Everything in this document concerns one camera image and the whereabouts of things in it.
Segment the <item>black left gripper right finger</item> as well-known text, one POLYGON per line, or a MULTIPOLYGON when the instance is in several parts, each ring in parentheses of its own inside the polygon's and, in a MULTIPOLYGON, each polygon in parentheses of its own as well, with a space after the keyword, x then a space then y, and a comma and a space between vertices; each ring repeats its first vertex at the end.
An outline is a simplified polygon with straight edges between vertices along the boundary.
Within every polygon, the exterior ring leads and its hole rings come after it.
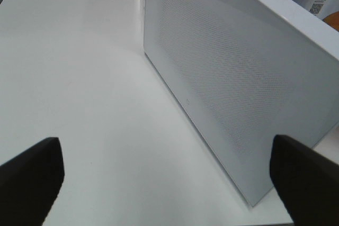
POLYGON ((277 134, 269 174, 295 225, 338 225, 338 164, 277 134))

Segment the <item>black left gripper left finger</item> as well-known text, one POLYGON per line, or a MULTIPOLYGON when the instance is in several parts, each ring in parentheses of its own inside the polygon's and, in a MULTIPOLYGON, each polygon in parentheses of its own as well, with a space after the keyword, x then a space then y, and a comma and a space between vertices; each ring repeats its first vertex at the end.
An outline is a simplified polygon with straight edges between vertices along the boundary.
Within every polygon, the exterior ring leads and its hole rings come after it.
POLYGON ((1 225, 43 225, 65 178, 59 138, 45 138, 1 165, 1 225))

